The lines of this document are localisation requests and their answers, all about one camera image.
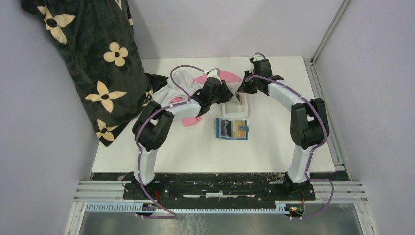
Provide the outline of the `single dark credit card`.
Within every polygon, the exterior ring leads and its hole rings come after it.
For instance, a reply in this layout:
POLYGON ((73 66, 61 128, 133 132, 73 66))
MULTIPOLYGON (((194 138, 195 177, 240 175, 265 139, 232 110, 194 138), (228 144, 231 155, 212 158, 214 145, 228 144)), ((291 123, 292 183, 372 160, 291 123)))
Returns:
POLYGON ((227 138, 232 137, 232 122, 228 120, 221 121, 221 135, 227 138))

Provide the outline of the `blue leather card holder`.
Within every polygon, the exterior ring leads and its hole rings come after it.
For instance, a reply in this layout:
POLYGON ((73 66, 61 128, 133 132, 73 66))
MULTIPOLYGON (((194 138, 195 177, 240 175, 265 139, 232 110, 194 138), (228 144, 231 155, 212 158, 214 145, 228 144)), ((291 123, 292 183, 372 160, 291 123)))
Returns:
POLYGON ((215 120, 215 136, 225 140, 247 140, 249 127, 246 120, 215 120))

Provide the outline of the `gold credit card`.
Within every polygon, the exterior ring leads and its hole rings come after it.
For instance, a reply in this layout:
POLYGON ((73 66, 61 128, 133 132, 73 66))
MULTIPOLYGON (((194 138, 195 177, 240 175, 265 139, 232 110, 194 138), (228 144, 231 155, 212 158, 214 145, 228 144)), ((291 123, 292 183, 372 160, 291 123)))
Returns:
POLYGON ((243 139, 247 137, 246 123, 245 121, 236 121, 233 124, 234 137, 237 139, 243 139))

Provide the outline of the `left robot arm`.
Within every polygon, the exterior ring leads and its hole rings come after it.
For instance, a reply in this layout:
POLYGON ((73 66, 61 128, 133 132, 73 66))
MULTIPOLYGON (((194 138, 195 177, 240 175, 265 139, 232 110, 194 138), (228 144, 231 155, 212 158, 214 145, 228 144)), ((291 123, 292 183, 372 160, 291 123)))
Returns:
POLYGON ((233 93, 224 80, 209 77, 188 100, 166 106, 150 101, 146 105, 132 129, 139 147, 138 169, 134 177, 139 181, 135 192, 140 198, 148 199, 154 193, 151 182, 155 178, 157 151, 166 141, 172 123, 202 116, 213 104, 226 103, 232 97, 233 93))

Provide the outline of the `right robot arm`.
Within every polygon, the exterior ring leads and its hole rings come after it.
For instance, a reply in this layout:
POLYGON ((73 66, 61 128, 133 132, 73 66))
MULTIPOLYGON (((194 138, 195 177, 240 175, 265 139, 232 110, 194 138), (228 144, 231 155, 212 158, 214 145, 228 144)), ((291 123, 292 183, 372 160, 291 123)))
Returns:
POLYGON ((273 75, 268 59, 254 55, 251 69, 245 71, 238 91, 254 94, 262 92, 279 101, 291 113, 290 135, 295 144, 291 165, 285 173, 283 195, 297 199, 310 184, 309 168, 315 151, 329 136, 325 102, 321 98, 308 99, 287 84, 280 75, 273 75))

